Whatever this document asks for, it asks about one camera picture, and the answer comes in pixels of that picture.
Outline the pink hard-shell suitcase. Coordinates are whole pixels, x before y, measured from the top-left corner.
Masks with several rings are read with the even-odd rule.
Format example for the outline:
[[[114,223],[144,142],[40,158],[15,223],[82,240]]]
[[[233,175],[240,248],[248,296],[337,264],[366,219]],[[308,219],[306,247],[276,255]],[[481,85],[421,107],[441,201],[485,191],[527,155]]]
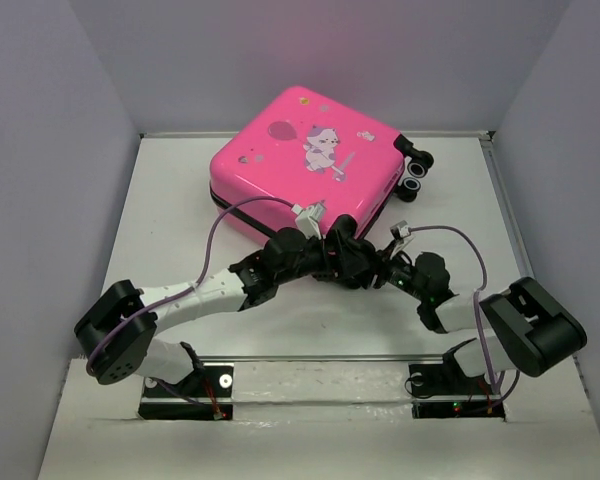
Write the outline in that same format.
[[[399,130],[302,86],[280,93],[210,162],[210,196],[228,223],[263,244],[318,204],[327,231],[341,214],[364,238],[391,196],[417,198],[433,156]]]

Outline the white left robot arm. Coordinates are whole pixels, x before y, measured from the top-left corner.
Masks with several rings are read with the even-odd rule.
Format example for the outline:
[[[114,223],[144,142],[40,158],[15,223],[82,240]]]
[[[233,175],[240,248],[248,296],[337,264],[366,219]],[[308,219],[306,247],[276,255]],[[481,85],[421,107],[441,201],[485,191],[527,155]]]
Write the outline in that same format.
[[[339,216],[323,237],[284,227],[262,249],[204,280],[145,289],[129,280],[112,284],[74,327],[87,373],[101,385],[136,374],[162,380],[181,395],[195,392],[201,370],[192,348],[164,343],[159,334],[202,317],[255,308],[273,299],[281,285],[306,276],[366,286],[376,251],[356,238],[354,227],[349,215]]]

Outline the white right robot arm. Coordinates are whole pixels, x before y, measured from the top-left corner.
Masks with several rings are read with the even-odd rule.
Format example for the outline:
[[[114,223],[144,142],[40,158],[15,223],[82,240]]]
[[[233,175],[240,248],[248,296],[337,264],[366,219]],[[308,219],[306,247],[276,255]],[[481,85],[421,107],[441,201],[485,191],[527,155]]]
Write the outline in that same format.
[[[477,377],[516,370],[537,378],[582,350],[584,327],[542,284],[525,276],[487,296],[455,292],[442,256],[424,252],[412,260],[395,248],[374,258],[374,286],[389,284],[414,298],[424,327],[444,335],[473,330],[476,337],[444,354],[442,384],[462,392]]]

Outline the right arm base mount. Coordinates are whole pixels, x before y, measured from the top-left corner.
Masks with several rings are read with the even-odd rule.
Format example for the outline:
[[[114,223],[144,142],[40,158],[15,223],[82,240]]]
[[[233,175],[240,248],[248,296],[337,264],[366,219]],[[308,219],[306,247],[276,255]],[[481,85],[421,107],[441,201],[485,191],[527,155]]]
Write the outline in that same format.
[[[484,380],[449,380],[442,364],[410,364],[404,389],[414,419],[506,418],[500,397]]]

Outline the aluminium table rail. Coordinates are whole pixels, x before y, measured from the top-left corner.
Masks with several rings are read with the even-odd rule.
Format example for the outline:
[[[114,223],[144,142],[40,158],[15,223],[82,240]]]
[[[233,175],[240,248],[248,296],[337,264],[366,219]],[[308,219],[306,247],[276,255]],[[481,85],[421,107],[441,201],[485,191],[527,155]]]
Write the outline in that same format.
[[[484,321],[481,328],[492,328],[502,333],[505,344],[501,347],[514,354],[516,361],[538,369],[550,357],[551,341],[545,328],[551,323],[543,319],[549,303],[549,295],[531,279],[532,268],[520,234],[504,182],[495,163],[493,143],[488,138],[480,140],[480,146],[489,171],[490,179],[501,216],[509,238],[518,271],[523,275],[509,285],[498,284],[476,302],[476,320]]]

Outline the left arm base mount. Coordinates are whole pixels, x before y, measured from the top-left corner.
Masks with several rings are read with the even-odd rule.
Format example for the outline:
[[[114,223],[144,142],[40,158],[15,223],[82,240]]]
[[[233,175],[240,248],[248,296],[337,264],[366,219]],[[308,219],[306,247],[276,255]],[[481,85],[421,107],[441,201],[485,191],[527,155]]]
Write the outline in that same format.
[[[234,364],[226,362],[206,363],[190,383],[145,378],[137,413],[144,420],[230,421],[233,387]]]

